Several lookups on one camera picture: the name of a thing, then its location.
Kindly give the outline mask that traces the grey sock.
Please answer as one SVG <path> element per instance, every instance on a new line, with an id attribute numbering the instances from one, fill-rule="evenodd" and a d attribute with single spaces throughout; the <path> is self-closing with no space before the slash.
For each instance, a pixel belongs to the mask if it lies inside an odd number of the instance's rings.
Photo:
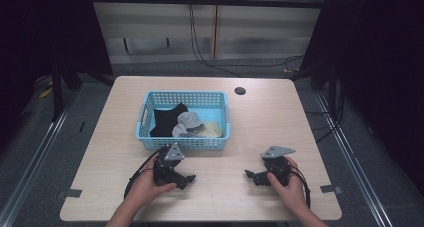
<path id="1" fill-rule="evenodd" d="M 177 125 L 172 130 L 173 137 L 201 138 L 206 127 L 195 112 L 183 112 L 177 117 Z"/>

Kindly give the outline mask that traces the grey tape strip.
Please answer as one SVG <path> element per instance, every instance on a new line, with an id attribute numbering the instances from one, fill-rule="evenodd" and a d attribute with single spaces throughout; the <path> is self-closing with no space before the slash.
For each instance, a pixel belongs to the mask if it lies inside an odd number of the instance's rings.
<path id="1" fill-rule="evenodd" d="M 62 199 L 65 200 L 66 198 L 70 197 L 70 198 L 79 198 L 81 195 L 82 191 L 78 190 L 78 189 L 66 189 L 66 190 L 61 190 L 57 193 L 56 197 L 58 199 Z"/>
<path id="2" fill-rule="evenodd" d="M 320 187 L 322 193 L 334 193 L 335 195 L 341 194 L 342 189 L 334 185 L 324 185 Z"/>

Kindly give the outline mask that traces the black sock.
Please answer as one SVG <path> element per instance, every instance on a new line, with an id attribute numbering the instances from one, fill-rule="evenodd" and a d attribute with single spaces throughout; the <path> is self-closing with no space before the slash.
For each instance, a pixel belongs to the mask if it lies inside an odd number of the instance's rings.
<path id="1" fill-rule="evenodd" d="M 154 110 L 155 127 L 150 131 L 151 137 L 172 137 L 172 131 L 178 124 L 178 116 L 188 108 L 180 103 L 171 110 Z"/>

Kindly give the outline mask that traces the metal floor rail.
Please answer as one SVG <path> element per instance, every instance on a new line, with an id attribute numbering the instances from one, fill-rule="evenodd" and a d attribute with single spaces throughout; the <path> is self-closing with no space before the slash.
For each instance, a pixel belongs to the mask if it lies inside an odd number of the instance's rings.
<path id="1" fill-rule="evenodd" d="M 13 227 L 78 94 L 63 94 L 64 107 L 57 117 L 53 97 L 35 97 L 24 111 L 23 124 L 0 160 L 0 227 Z"/>
<path id="2" fill-rule="evenodd" d="M 315 96 L 320 109 L 324 112 L 331 134 L 334 136 L 378 227 L 394 227 L 388 212 L 366 176 L 342 127 L 335 118 L 330 115 L 329 102 L 326 100 L 323 93 L 318 92 Z"/>

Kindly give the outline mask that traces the light blue plastic basket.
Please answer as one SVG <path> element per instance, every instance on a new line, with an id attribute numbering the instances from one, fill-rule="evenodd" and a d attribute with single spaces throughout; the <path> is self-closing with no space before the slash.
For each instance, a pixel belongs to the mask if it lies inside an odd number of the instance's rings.
<path id="1" fill-rule="evenodd" d="M 202 122 L 217 122 L 223 132 L 220 138 L 151 137 L 155 127 L 154 110 L 171 110 L 183 103 Z M 222 150 L 230 136 L 227 95 L 217 91 L 149 91 L 138 118 L 135 137 L 148 149 L 158 149 L 177 143 L 181 149 Z"/>

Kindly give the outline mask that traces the cream sock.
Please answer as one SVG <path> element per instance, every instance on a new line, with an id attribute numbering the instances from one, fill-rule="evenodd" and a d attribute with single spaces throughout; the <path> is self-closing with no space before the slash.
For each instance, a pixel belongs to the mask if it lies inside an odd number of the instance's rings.
<path id="1" fill-rule="evenodd" d="M 217 122 L 204 122 L 198 135 L 206 138 L 220 138 L 223 132 Z"/>

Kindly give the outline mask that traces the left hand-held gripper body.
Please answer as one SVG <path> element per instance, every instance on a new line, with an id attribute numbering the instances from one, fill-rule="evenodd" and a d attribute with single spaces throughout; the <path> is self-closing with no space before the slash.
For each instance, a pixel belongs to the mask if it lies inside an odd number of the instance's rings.
<path id="1" fill-rule="evenodd" d="M 156 185 L 185 181 L 185 176 L 175 171 L 175 167 L 185 158 L 177 143 L 159 150 L 154 161 L 154 182 Z"/>

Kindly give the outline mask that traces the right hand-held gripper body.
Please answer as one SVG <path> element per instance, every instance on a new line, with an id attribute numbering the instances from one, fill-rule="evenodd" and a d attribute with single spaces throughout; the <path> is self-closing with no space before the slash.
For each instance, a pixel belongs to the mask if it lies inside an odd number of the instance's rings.
<path id="1" fill-rule="evenodd" d="M 291 166 L 285 156 L 294 152 L 292 148 L 270 146 L 261 154 L 265 168 L 273 173 L 283 186 L 288 185 L 291 174 Z"/>

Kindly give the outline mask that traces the black horizontal frame bar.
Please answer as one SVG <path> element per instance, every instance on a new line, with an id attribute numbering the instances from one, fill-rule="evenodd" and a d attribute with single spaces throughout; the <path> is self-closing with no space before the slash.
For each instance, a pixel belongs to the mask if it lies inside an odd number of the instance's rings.
<path id="1" fill-rule="evenodd" d="M 181 5 L 215 5 L 215 6 L 248 6 L 321 9 L 324 1 L 315 0 L 91 0 L 102 3 L 131 4 L 181 4 Z"/>

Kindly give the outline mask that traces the person's left hand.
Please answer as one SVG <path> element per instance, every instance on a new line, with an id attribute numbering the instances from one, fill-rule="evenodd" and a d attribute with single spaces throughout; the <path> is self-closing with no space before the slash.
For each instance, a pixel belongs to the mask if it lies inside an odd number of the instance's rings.
<path id="1" fill-rule="evenodd" d="M 141 207 L 151 203 L 157 196 L 167 193 L 176 188 L 175 183 L 157 186 L 154 181 L 154 162 L 157 155 L 152 157 L 142 168 L 140 175 L 136 178 L 125 201 L 131 207 L 139 210 Z"/>

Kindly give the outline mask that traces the black curtain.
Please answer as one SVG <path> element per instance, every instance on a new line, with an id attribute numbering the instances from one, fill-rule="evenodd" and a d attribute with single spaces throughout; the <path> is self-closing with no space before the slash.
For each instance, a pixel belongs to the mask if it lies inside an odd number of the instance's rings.
<path id="1" fill-rule="evenodd" d="M 336 76 L 424 196 L 424 0 L 324 0 L 300 67 Z"/>
<path id="2" fill-rule="evenodd" d="M 61 84 L 81 73 L 112 85 L 103 34 L 89 0 L 0 0 L 0 150 L 17 132 L 19 115 L 42 76 L 53 78 L 55 112 Z"/>

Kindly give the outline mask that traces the person's right hand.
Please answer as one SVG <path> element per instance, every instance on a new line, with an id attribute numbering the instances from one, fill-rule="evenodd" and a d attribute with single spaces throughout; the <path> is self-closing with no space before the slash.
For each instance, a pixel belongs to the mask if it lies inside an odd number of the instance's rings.
<path id="1" fill-rule="evenodd" d="M 298 171 L 296 162 L 292 158 L 287 157 L 287 161 L 291 166 L 292 173 L 289 175 L 289 183 L 286 186 L 283 186 L 272 173 L 268 173 L 267 178 L 280 196 L 283 204 L 293 214 L 305 213 L 309 207 L 306 203 L 304 185 L 300 172 Z"/>

